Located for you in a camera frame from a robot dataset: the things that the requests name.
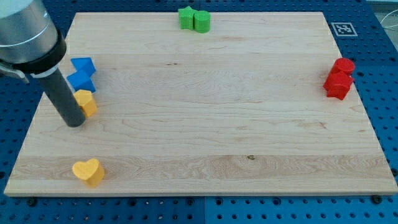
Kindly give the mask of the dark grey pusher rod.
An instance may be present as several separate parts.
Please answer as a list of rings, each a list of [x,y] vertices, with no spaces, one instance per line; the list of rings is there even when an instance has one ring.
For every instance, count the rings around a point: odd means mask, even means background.
[[[85,122],[84,113],[57,67],[38,74],[37,80],[67,126],[75,128]]]

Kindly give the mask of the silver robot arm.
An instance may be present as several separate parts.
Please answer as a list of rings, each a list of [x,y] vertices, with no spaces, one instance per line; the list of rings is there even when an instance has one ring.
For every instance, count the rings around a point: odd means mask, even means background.
[[[66,125],[85,122],[58,68],[67,44],[41,0],[1,1],[1,75],[36,79]]]

